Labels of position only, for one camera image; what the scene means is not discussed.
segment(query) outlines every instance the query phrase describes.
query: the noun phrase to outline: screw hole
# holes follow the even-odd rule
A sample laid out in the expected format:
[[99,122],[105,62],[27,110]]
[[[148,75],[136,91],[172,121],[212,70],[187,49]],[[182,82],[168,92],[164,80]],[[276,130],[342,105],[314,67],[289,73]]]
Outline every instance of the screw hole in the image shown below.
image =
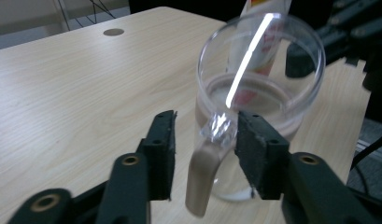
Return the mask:
[[301,160],[303,163],[306,163],[309,165],[317,165],[318,164],[318,160],[314,157],[311,157],[311,156],[301,156],[299,158],[299,160]]
[[60,201],[60,195],[58,194],[48,194],[43,197],[38,198],[31,205],[31,211],[33,212],[44,212],[51,209]]
[[139,161],[138,157],[136,156],[129,156],[123,159],[122,164],[123,165],[135,165]]

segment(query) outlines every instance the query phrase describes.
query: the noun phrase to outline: glass mug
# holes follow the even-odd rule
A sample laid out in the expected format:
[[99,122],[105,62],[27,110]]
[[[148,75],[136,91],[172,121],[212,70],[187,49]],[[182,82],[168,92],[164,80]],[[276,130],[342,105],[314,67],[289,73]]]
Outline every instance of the glass mug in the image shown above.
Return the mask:
[[210,36],[197,68],[186,196],[194,215],[205,214],[211,193],[231,202],[255,194],[234,155],[238,111],[262,116],[290,141],[318,94],[324,68],[319,37],[289,15],[250,14]]

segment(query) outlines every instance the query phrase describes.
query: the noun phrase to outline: floor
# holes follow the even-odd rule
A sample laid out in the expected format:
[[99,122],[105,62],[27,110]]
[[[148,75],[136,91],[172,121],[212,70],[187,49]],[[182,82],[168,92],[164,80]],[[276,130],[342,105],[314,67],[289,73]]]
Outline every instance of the floor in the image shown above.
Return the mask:
[[[122,17],[130,14],[130,9],[121,8],[110,11],[112,15],[101,12],[89,17],[71,20],[68,25],[71,30],[93,25],[95,19],[98,22],[112,20],[113,17]],[[17,32],[15,34],[0,36],[0,49],[19,45],[25,42],[46,37],[47,34],[41,28]],[[370,119],[365,119],[362,125],[360,140],[355,148],[355,154],[362,151],[366,146],[373,143],[382,134],[382,124]],[[382,148],[372,153],[359,163],[358,169],[350,172],[347,186],[355,190],[366,192],[371,197],[382,200]]]

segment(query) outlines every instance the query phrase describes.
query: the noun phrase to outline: light wood tabletop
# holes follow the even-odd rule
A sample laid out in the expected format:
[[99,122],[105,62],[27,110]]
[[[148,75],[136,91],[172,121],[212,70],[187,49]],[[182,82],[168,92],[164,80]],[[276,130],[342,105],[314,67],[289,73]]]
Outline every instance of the light wood tabletop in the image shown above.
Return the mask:
[[[224,23],[168,7],[0,50],[0,223],[43,189],[73,196],[106,181],[135,152],[155,115],[177,111],[172,201],[151,202],[152,223],[284,223],[280,201],[210,199],[185,207],[193,152],[196,64]],[[121,35],[104,31],[122,29]],[[319,155],[345,182],[369,92],[363,65],[326,68],[290,150]]]

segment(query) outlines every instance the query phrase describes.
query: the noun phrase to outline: round hole in table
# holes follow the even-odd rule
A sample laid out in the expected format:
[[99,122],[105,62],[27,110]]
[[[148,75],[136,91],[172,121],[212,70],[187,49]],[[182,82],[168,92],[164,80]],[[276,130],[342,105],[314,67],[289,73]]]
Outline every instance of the round hole in table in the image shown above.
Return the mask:
[[124,33],[124,30],[118,29],[118,28],[109,29],[109,30],[105,30],[104,31],[104,35],[109,35],[109,36],[121,35],[123,33]]

